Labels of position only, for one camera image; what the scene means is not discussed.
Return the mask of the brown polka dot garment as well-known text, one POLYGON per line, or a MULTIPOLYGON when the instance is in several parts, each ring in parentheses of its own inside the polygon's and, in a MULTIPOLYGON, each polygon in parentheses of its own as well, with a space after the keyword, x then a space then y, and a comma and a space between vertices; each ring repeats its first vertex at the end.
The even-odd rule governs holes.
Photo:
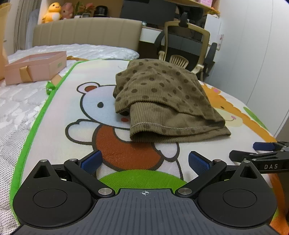
POLYGON ((115 112, 129 114, 134 142, 200 142, 231 135, 192 72, 161 60, 137 59, 115 79, 115 112))

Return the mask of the pink gift box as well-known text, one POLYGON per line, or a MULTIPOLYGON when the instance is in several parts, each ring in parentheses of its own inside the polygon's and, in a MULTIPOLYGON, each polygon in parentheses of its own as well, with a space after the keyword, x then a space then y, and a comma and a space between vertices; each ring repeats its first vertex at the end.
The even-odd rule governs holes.
POLYGON ((6 85, 48 81, 67 66, 67 53, 56 51, 33 54, 4 67, 6 85))

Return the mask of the beige mesh office chair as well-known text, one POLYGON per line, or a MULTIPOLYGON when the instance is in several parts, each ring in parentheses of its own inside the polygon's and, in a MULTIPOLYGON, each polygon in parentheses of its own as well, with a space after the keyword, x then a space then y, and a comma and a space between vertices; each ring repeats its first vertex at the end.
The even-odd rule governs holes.
POLYGON ((203 81, 215 63, 218 44, 210 44, 210 32, 195 24, 201 18, 201 10, 192 16, 185 11, 180 19, 166 22, 154 46, 159 60, 187 69, 203 81))

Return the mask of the beige upholstered headboard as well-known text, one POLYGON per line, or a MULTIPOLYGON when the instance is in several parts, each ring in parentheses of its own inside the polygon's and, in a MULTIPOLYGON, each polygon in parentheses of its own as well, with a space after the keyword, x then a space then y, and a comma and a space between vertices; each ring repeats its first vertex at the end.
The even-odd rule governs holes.
POLYGON ((32 46, 91 44, 137 51, 142 22, 121 18, 79 18, 39 24, 32 46))

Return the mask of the white desk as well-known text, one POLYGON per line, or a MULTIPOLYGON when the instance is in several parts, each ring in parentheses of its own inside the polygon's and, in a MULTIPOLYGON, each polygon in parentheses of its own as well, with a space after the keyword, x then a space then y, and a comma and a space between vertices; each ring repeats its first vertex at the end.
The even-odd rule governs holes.
POLYGON ((141 35, 140 35, 140 41, 154 44, 157 37, 159 36, 161 32, 162 32, 161 29, 155 29, 155 28, 143 26, 141 35))

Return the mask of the yellow duck plush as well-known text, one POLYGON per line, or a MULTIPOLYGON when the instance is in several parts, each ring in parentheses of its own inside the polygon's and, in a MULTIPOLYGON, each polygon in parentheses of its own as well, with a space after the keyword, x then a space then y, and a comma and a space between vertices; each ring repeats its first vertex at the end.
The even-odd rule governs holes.
POLYGON ((42 18, 42 23, 50 23, 61 19, 61 5, 58 2, 52 3, 47 13, 42 18))

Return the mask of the potted plant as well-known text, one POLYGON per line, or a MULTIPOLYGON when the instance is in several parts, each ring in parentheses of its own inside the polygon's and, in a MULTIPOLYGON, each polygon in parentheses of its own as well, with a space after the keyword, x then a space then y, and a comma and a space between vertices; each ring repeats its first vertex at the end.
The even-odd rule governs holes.
POLYGON ((74 7, 74 16, 81 16, 83 18, 88 18, 92 16, 96 7, 93 3, 84 4, 81 1, 78 1, 74 7))

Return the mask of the black jar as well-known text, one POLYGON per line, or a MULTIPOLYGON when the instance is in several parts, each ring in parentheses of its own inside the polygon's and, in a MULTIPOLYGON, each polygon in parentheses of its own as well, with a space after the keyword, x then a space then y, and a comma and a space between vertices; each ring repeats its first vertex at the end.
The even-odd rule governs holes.
POLYGON ((99 5, 95 8, 93 17, 108 17, 108 7, 99 5))

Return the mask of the pink plush toy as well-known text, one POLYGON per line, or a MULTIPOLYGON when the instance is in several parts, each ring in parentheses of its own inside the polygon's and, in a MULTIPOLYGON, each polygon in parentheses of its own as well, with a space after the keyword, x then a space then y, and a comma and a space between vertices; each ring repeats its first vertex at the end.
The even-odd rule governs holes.
POLYGON ((72 3, 65 3, 61 7, 61 16, 62 19, 71 19, 74 13, 74 7, 72 3))

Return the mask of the black computer monitor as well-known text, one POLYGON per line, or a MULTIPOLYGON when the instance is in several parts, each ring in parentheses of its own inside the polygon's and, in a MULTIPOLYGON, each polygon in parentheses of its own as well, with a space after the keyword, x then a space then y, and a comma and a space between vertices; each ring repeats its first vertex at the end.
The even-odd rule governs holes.
POLYGON ((123 1, 120 18, 164 26, 174 20, 175 11, 176 4, 169 1, 123 1))

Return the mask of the brown paper bag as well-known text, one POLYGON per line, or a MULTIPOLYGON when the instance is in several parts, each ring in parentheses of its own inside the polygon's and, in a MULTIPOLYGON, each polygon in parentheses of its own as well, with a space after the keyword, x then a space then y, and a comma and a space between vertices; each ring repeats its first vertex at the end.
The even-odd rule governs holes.
POLYGON ((0 8, 0 80, 4 79, 4 67, 8 64, 7 55, 5 52, 5 49, 3 47, 4 43, 4 33, 5 33, 5 27, 6 27, 6 21, 7 21, 7 15, 11 9, 10 3, 3 3, 1 4, 0 8))

